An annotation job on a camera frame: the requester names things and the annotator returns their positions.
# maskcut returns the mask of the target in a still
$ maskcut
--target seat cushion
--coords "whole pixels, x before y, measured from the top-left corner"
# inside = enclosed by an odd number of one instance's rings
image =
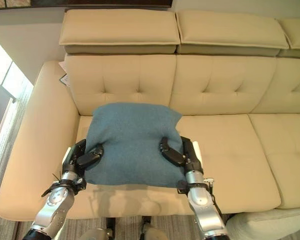
[[[277,182],[279,208],[300,207],[300,114],[250,114]]]
[[[223,213],[265,211],[280,204],[248,115],[183,116],[176,129],[198,141],[204,176],[214,178],[214,194]]]
[[[91,116],[81,116],[77,141],[86,137],[91,120]],[[276,182],[246,114],[183,116],[176,128],[182,136],[199,142],[205,176],[215,179],[214,193],[223,213],[266,211],[280,204]],[[68,216],[192,213],[186,196],[177,194],[175,189],[88,184],[76,196]]]

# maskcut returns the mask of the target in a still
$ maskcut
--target floor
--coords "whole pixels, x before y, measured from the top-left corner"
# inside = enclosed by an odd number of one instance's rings
[[[22,116],[30,93],[25,91],[16,105],[18,115],[10,123],[13,131],[3,136],[7,145],[0,146],[0,185],[7,166],[13,142],[17,136]],[[124,217],[116,220],[116,240],[138,240],[141,233],[141,217]],[[199,240],[197,228],[192,216],[159,216],[151,222],[155,227],[164,231],[169,240]],[[29,230],[31,222],[14,222],[0,218],[0,240],[22,240]],[[59,237],[55,240],[77,240],[85,231],[92,228],[104,228],[104,218],[86,220],[66,220]],[[300,231],[286,236],[281,240],[300,240]]]

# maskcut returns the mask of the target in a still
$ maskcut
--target fabric upholstery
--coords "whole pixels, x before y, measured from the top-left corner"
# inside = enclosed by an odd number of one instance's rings
[[[300,208],[239,213],[226,228],[232,240],[278,240],[300,229]]]
[[[277,207],[280,196],[248,115],[183,116],[176,129],[198,141],[206,177],[224,213]]]
[[[202,10],[182,10],[176,13],[176,17],[181,45],[270,49],[288,49],[289,47],[282,28],[271,17]],[[188,53],[183,51],[182,47],[178,50],[179,53]]]
[[[176,45],[66,45],[64,49],[68,54],[171,54],[175,52]]]
[[[300,49],[281,49],[277,55],[278,57],[292,57],[300,59]]]
[[[300,49],[300,18],[278,20],[282,26],[291,49]]]
[[[300,114],[250,114],[280,191],[280,208],[300,207]]]
[[[171,45],[179,42],[173,12],[144,9],[68,10],[59,40],[59,44],[64,46],[139,45],[142,46],[140,49],[146,49],[147,45],[168,45],[171,50]]]
[[[183,115],[244,114],[266,92],[272,57],[177,55],[170,107]]]
[[[77,141],[86,137],[91,120],[91,116],[81,116]],[[266,211],[280,204],[276,182],[247,115],[183,116],[176,129],[181,136],[198,141],[204,176],[214,177],[213,191],[223,213]],[[76,200],[71,218],[109,213],[122,213],[122,217],[192,214],[187,198],[166,187],[88,184],[78,197],[81,204],[76,205]],[[110,203],[100,209],[100,201]]]
[[[272,81],[253,113],[300,113],[300,59],[277,58]]]
[[[37,78],[0,188],[0,217],[33,220],[45,202],[41,194],[55,181],[61,161],[75,142],[79,114],[59,79],[57,61],[46,62]]]
[[[173,165],[159,151],[167,137],[182,153],[176,130],[181,114],[162,105],[111,103],[98,107],[86,137],[85,152],[102,144],[102,159],[85,171],[87,183],[96,185],[144,184],[177,188],[186,181],[183,167]]]
[[[232,56],[266,56],[274,57],[280,49],[256,46],[221,46],[221,45],[200,45],[180,44],[177,52],[181,54],[204,54],[204,55],[232,55]]]
[[[281,24],[290,49],[282,49],[278,56],[300,58],[300,18],[283,18]]]
[[[81,115],[107,103],[169,104],[175,55],[68,55],[65,62]]]

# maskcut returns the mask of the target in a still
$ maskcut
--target backrest cushion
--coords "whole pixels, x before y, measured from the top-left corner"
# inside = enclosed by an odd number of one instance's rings
[[[271,84],[253,113],[300,113],[300,59],[276,62]]]
[[[275,56],[288,43],[271,17],[182,10],[176,13],[182,54]]]
[[[80,115],[116,102],[169,105],[175,55],[68,55],[65,62]]]
[[[173,54],[180,43],[171,11],[71,9],[59,44],[68,54]]]
[[[183,115],[244,114],[266,92],[274,57],[177,55],[170,107]]]

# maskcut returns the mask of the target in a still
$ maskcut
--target sofa cushion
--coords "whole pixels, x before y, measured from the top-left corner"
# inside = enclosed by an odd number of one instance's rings
[[[227,221],[226,229],[233,240],[281,239],[300,229],[300,208],[239,213]]]
[[[179,53],[275,56],[279,49],[288,48],[282,28],[271,17],[201,10],[182,10],[176,16]]]
[[[300,59],[276,59],[271,83],[252,113],[300,113]]]
[[[65,62],[81,115],[91,116],[108,103],[167,106],[170,102],[175,55],[68,55]]]
[[[273,57],[177,55],[170,107],[183,115],[250,113],[276,69]]]
[[[283,18],[278,21],[290,45],[290,49],[280,51],[279,56],[300,58],[300,18]]]
[[[179,42],[173,12],[145,9],[68,10],[59,40],[69,54],[174,53]]]
[[[180,113],[162,105],[112,103],[98,107],[86,137],[85,152],[102,144],[101,161],[85,171],[87,183],[96,185],[145,184],[177,188],[185,181],[183,167],[165,159],[159,142],[182,153],[182,140],[176,130]]]
[[[77,141],[86,137],[91,120],[91,116],[81,116]],[[214,193],[223,213],[266,211],[280,204],[276,182],[247,115],[183,116],[176,129],[182,136],[198,141],[204,175],[215,179]],[[99,208],[99,203],[107,204]],[[68,216],[192,213],[186,196],[170,188],[88,184],[76,196]]]
[[[250,114],[280,196],[280,208],[300,207],[300,114]]]

